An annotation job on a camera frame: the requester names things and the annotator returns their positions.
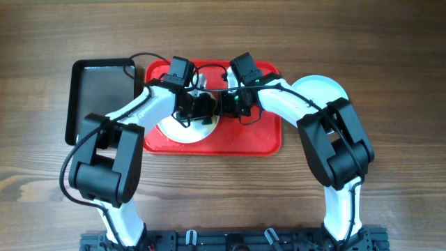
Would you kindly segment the white plate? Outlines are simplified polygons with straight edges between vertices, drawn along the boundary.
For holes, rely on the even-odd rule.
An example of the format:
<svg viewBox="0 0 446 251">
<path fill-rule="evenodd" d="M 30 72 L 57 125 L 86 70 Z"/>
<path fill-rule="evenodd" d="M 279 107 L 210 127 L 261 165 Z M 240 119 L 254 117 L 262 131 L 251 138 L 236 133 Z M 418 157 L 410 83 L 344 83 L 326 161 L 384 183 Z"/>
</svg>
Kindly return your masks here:
<svg viewBox="0 0 446 251">
<path fill-rule="evenodd" d="M 207 85 L 207 79 L 204 74 L 201 73 L 198 76 L 194 76 L 193 81 L 195 82 L 196 80 L 198 81 L 197 89 L 189 91 L 189 94 L 191 94 L 192 96 L 198 96 L 200 93 L 212 94 L 210 92 L 201 90 L 206 88 Z M 209 136 L 214 131 L 214 129 L 216 129 L 219 119 L 220 117 L 215 114 L 213 117 L 213 122 L 210 125 L 204 126 L 199 124 L 198 122 L 193 122 L 191 126 L 182 126 L 179 122 L 175 121 L 172 116 L 169 116 L 161 120 L 161 122 L 159 122 L 157 126 L 167 138 L 178 143 L 191 144 L 199 142 Z"/>
</svg>

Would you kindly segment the light blue plate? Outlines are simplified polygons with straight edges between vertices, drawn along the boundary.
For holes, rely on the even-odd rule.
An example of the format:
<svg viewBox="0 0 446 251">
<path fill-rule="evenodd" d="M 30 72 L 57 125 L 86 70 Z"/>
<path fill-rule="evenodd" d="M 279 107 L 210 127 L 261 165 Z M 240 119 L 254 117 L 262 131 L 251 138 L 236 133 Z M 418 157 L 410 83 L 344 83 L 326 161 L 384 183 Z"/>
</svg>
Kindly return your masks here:
<svg viewBox="0 0 446 251">
<path fill-rule="evenodd" d="M 302 77 L 291 86 L 297 93 L 312 100 L 319 107 L 338 98 L 349 99 L 347 92 L 338 82 L 322 75 Z"/>
</svg>

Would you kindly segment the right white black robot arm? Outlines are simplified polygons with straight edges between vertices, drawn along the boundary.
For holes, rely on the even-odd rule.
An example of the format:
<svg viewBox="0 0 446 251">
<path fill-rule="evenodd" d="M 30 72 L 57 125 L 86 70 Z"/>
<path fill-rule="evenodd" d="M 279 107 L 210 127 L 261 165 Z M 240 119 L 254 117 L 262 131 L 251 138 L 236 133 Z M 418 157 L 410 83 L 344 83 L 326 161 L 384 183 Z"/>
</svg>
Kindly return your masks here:
<svg viewBox="0 0 446 251">
<path fill-rule="evenodd" d="M 345 90 L 321 75 L 293 84 L 274 73 L 254 73 L 249 84 L 232 71 L 222 79 L 236 104 L 258 105 L 298 129 L 309 169 L 324 187 L 324 243 L 348 250 L 362 241 L 360 190 L 374 150 Z"/>
</svg>

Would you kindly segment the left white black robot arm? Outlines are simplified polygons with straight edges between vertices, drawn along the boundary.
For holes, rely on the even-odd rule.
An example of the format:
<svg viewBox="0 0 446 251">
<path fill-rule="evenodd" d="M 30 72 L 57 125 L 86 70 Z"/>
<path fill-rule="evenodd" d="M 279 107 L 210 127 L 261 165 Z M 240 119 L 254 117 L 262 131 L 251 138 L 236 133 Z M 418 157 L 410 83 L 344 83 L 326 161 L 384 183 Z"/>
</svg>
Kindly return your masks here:
<svg viewBox="0 0 446 251">
<path fill-rule="evenodd" d="M 209 92 L 152 79 L 121 109 L 85 117 L 79 141 L 62 164 L 59 185 L 70 201 L 99 211 L 107 228 L 106 240 L 99 243 L 104 250 L 154 247 L 133 199 L 146 134 L 169 116 L 189 127 L 192 121 L 209 122 L 216 110 Z"/>
</svg>

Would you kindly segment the red plastic tray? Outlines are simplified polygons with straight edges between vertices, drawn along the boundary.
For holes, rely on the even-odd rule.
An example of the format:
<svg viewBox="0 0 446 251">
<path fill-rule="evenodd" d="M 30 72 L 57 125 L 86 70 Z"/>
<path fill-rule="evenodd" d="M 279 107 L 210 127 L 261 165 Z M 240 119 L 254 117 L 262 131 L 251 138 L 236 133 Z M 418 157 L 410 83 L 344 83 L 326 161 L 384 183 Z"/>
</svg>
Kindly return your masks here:
<svg viewBox="0 0 446 251">
<path fill-rule="evenodd" d="M 279 73 L 271 62 L 256 61 L 256 66 L 264 75 Z M 145 70 L 145 80 L 158 78 L 167 73 L 169 66 L 157 60 Z M 208 80 L 210 89 L 227 87 L 222 79 L 222 68 L 209 66 L 199 70 Z M 282 119 L 268 112 L 262 112 L 262 118 L 256 123 L 243 125 L 238 119 L 222 117 L 216 129 L 205 139 L 182 144 L 169 139 L 156 126 L 145 137 L 144 149 L 154 155 L 239 155 L 269 156 L 276 153 L 282 145 Z"/>
</svg>

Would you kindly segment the black water tray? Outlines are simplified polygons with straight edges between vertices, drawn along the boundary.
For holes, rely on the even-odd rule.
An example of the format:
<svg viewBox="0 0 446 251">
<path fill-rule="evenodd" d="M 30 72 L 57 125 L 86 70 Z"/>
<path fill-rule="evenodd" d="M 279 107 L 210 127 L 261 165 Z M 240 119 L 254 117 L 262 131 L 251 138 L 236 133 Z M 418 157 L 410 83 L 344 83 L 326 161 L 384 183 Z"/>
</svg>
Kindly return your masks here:
<svg viewBox="0 0 446 251">
<path fill-rule="evenodd" d="M 134 73 L 128 58 L 82 59 L 72 65 L 65 141 L 74 145 L 84 117 L 106 115 L 136 98 L 136 84 L 124 71 Z"/>
</svg>

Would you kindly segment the black mounting rail base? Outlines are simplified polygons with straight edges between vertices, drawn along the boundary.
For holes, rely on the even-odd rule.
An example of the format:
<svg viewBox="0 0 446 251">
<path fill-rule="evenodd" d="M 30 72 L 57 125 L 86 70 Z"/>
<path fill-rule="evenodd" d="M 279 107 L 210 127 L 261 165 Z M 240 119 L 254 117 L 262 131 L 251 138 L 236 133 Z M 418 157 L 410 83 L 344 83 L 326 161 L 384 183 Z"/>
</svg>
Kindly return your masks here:
<svg viewBox="0 0 446 251">
<path fill-rule="evenodd" d="M 263 231 L 146 231 L 147 241 L 129 250 L 344 250 L 322 228 Z M 390 250 L 385 228 L 362 227 L 345 250 Z M 79 250 L 122 250 L 105 231 L 81 235 Z"/>
</svg>

